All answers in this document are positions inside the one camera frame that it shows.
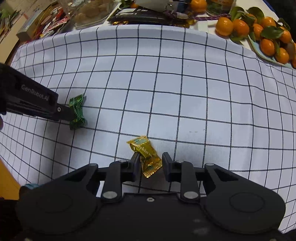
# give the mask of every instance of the wrapped candy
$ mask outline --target wrapped candy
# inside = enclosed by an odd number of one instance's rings
[[[84,125],[85,119],[83,118],[82,102],[84,94],[73,97],[69,101],[69,107],[74,111],[76,118],[70,121],[70,129],[77,129]]]
[[[141,154],[142,172],[145,177],[150,177],[162,167],[162,160],[152,147],[147,136],[140,136],[127,142],[131,149]]]

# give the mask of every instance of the orange with leaves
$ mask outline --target orange with leaves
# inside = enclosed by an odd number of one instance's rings
[[[253,25],[253,31],[255,34],[256,41],[259,41],[261,39],[260,34],[261,34],[262,30],[263,30],[263,27],[260,24],[255,23]]]
[[[221,36],[229,36],[233,31],[233,23],[229,18],[221,17],[216,24],[216,32]]]
[[[279,38],[279,40],[281,40],[285,44],[289,43],[292,39],[290,32],[288,30],[286,30],[284,27],[280,27],[280,28],[283,29],[284,32],[281,35],[281,37]]]
[[[262,39],[260,42],[261,51],[267,56],[273,56],[276,52],[274,43],[269,39]]]
[[[207,10],[207,1],[206,0],[192,0],[190,3],[191,9],[194,12],[200,13]]]
[[[274,21],[273,18],[271,17],[264,17],[262,20],[261,20],[261,26],[263,28],[267,27],[267,26],[275,26],[276,27],[276,23]]]
[[[275,55],[278,62],[286,64],[289,61],[289,54],[284,48],[279,48],[279,52]]]
[[[255,19],[255,22],[254,23],[257,23],[257,18],[253,14],[248,13],[247,16],[254,18]]]
[[[243,20],[236,19],[233,21],[233,30],[237,32],[239,37],[246,37],[249,34],[250,28]]]

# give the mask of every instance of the plate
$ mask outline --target plate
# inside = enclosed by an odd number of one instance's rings
[[[252,45],[253,47],[253,50],[255,51],[255,53],[262,59],[265,59],[269,62],[272,62],[272,63],[275,63],[275,64],[278,64],[278,65],[281,65],[281,66],[285,66],[287,68],[290,68],[290,69],[293,69],[292,65],[290,62],[286,63],[286,64],[281,64],[279,63],[278,61],[276,61],[276,59],[272,56],[272,57],[269,57],[269,56],[266,56],[260,49],[260,45],[259,43],[257,42],[254,42],[253,40],[251,40],[250,36],[248,36],[249,38],[249,42],[250,44]]]

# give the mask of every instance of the white tablecloth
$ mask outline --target white tablecloth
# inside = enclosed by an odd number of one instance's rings
[[[85,127],[8,113],[0,157],[16,180],[43,184],[88,163],[107,167],[147,135],[159,156],[213,162],[277,192],[280,230],[296,223],[295,73],[215,35],[168,26],[88,28],[20,47],[12,67],[59,94],[85,93]],[[178,192],[162,170],[124,192]],[[203,186],[200,192],[205,195]]]

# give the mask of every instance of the gold foil wrapper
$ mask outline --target gold foil wrapper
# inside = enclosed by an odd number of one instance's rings
[[[152,147],[147,136],[140,136],[127,142],[134,152],[141,154],[142,172],[145,177],[150,177],[162,167],[162,160]]]

